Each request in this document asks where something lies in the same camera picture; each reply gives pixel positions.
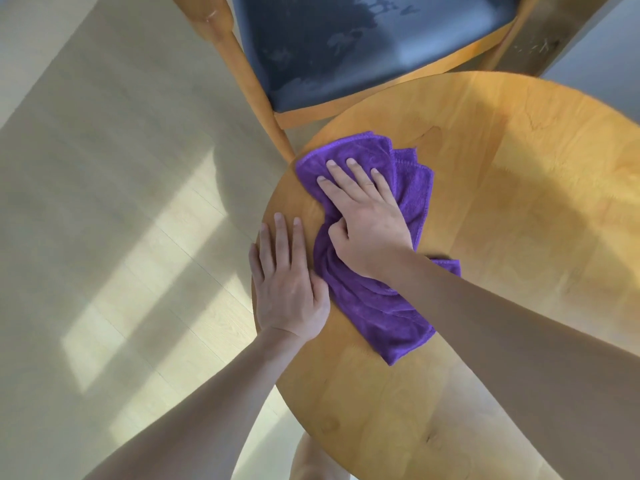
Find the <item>cloth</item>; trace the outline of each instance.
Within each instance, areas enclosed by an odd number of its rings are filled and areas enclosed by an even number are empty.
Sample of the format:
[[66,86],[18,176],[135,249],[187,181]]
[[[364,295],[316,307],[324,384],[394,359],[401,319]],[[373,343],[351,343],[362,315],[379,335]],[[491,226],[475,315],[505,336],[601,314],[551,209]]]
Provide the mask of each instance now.
[[[354,158],[367,172],[376,168],[387,179],[404,216],[416,250],[427,217],[433,171],[418,163],[415,149],[394,150],[391,140],[372,132],[349,136],[318,148],[296,164],[296,173],[304,188],[324,207],[324,224],[314,244],[316,273],[329,285],[333,301],[340,307],[373,349],[389,364],[423,345],[435,329],[397,291],[350,270],[329,239],[329,227],[342,215],[317,184],[322,175],[335,182],[326,168],[334,160],[353,178],[346,165]],[[433,260],[460,276],[457,260]]]

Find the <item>right hand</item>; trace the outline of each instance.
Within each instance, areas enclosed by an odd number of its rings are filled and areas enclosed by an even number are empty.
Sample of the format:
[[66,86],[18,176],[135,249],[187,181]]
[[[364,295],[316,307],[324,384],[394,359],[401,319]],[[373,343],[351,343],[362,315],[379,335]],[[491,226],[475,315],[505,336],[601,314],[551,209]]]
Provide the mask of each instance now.
[[411,234],[385,177],[372,169],[372,182],[356,160],[348,159],[347,165],[356,182],[333,160],[326,167],[338,185],[324,177],[317,179],[342,214],[329,227],[329,238],[338,257],[349,268],[382,281],[384,270],[397,251],[413,252]]

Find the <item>leg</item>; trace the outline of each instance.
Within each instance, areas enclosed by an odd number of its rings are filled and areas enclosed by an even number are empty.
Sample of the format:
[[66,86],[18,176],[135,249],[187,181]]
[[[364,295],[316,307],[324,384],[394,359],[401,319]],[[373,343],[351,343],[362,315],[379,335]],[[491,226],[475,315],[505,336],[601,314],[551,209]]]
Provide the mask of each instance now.
[[307,433],[302,435],[291,464],[289,480],[349,480],[351,475],[338,465]]

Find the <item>black leather seat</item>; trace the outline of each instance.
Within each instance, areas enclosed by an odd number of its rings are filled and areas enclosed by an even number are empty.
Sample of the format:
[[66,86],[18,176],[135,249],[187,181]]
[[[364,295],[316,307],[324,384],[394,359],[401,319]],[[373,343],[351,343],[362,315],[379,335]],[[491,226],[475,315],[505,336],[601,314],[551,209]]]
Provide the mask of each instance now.
[[275,111],[354,94],[512,21],[519,0],[233,0]]

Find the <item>round wooden table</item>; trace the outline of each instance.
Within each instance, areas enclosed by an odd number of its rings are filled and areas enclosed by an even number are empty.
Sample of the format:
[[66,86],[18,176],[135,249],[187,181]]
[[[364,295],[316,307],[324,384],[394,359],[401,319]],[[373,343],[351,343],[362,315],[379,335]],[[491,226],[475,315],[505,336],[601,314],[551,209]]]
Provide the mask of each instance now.
[[[447,73],[356,104],[303,152],[366,130],[416,147],[435,171],[421,253],[460,259],[464,279],[640,353],[638,126],[553,82]],[[289,225],[302,217],[311,259],[324,211],[292,166],[270,225],[276,211]],[[360,480],[557,478],[439,335],[389,367],[332,306],[278,389]]]

